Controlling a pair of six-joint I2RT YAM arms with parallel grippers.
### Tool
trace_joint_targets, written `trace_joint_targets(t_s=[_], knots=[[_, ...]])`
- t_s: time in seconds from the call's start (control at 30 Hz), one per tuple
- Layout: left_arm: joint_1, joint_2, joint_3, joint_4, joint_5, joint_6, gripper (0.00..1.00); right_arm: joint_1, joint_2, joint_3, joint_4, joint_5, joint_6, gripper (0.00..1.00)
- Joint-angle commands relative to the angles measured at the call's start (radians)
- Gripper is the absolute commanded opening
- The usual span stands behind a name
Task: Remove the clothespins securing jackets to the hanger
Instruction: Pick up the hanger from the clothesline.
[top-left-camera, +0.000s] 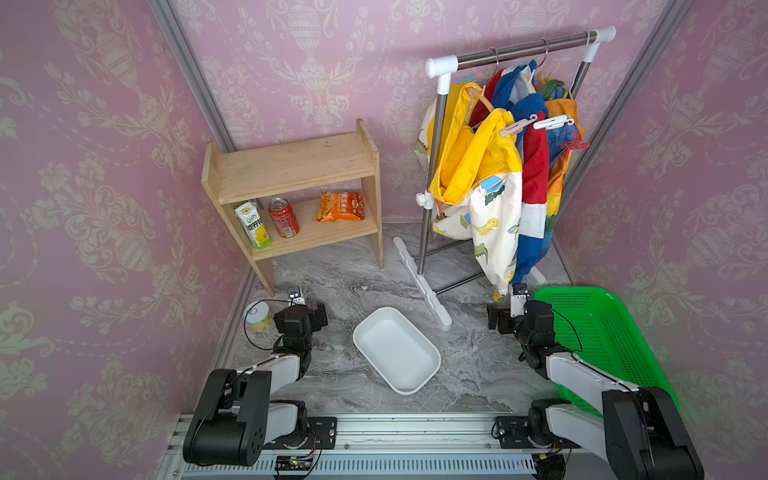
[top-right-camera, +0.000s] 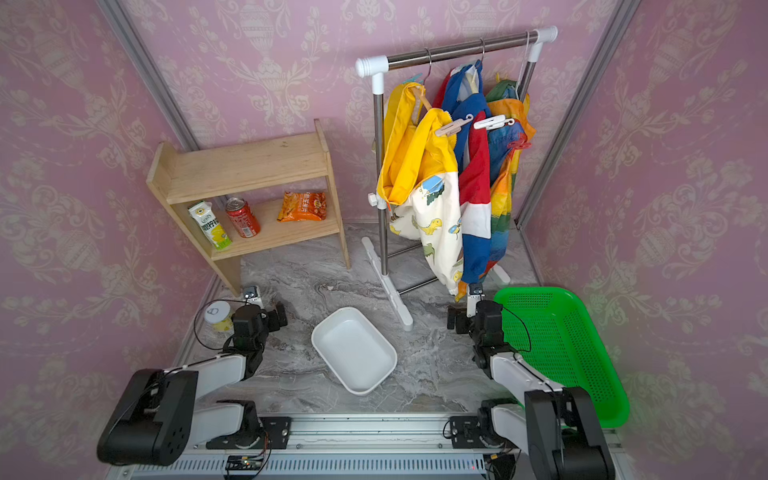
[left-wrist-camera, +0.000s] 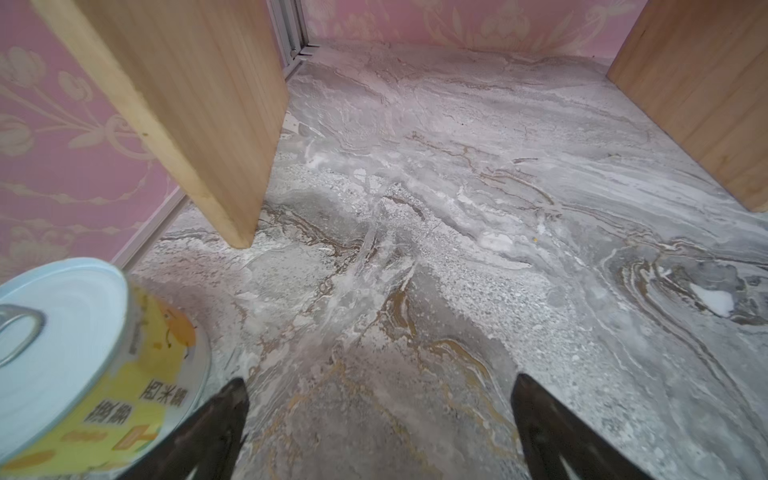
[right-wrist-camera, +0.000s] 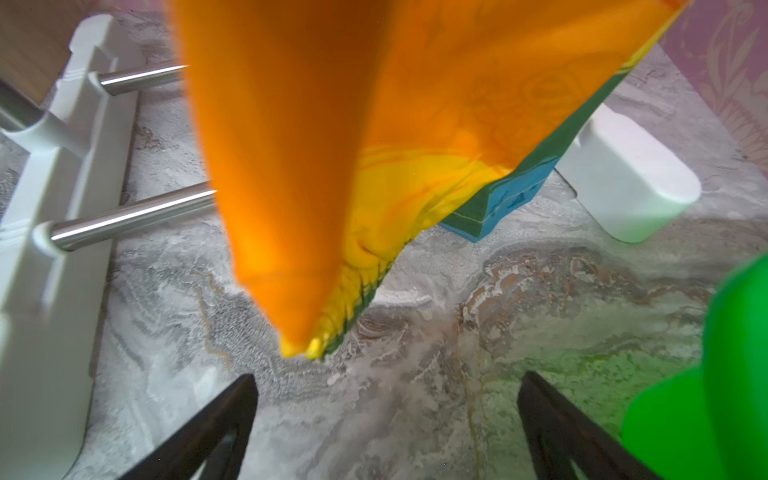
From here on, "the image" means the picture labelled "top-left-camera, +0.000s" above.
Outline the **yellow dinosaur print jacket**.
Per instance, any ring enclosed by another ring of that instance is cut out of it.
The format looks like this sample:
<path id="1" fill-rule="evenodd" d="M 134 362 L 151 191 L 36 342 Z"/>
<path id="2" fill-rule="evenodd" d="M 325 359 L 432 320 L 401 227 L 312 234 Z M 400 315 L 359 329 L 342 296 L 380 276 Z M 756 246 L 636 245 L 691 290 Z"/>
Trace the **yellow dinosaur print jacket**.
<path id="1" fill-rule="evenodd" d="M 517 269 L 523 162 L 517 137 L 500 135 L 515 123 L 510 111 L 496 108 L 478 127 L 470 125 L 473 109 L 489 105 L 484 89 L 474 82 L 450 87 L 429 193 L 435 199 L 432 231 L 472 242 L 498 299 L 508 293 Z"/>

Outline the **pink clothespin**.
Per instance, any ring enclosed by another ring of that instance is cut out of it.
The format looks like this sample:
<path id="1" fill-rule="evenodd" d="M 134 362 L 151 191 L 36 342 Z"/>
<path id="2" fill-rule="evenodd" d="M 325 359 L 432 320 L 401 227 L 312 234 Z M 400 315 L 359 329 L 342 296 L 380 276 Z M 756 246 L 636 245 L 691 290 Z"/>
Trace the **pink clothespin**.
<path id="1" fill-rule="evenodd" d="M 515 136 L 520 134 L 525 130 L 526 127 L 528 127 L 531 124 L 534 124 L 538 121 L 538 115 L 537 114 L 531 114 L 528 118 L 523 118 L 522 120 L 518 120 L 517 122 L 507 126 L 504 128 L 500 135 L 502 137 L 509 137 L 509 136 Z"/>

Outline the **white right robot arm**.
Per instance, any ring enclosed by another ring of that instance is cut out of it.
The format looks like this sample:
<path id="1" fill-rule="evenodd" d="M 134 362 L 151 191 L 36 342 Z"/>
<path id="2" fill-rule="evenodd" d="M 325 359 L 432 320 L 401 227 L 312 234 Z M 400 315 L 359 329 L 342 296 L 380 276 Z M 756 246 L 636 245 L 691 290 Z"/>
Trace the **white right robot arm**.
<path id="1" fill-rule="evenodd" d="M 490 306 L 488 327 L 513 335 L 521 361 L 539 376 L 572 391 L 594 408 L 562 399 L 532 402 L 526 417 L 498 417 L 491 428 L 500 445 L 541 447 L 543 470 L 565 474 L 563 448 L 580 447 L 604 460 L 618 479 L 702 479 L 704 466 L 671 395 L 611 375 L 560 344 L 553 307 L 527 300 Z"/>

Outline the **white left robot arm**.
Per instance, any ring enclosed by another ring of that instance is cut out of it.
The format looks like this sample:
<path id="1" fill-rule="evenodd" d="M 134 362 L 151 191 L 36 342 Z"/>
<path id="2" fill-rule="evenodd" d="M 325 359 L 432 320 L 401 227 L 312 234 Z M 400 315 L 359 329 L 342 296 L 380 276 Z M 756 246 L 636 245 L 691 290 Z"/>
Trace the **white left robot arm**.
<path id="1" fill-rule="evenodd" d="M 209 373 L 184 438 L 186 463 L 251 467 L 266 447 L 307 449 L 278 459 L 276 472 L 309 473 L 321 454 L 335 447 L 336 418 L 311 417 L 303 401 L 272 398 L 309 370 L 313 334 L 328 325 L 326 306 L 290 303 L 274 321 L 280 337 L 267 359 Z"/>

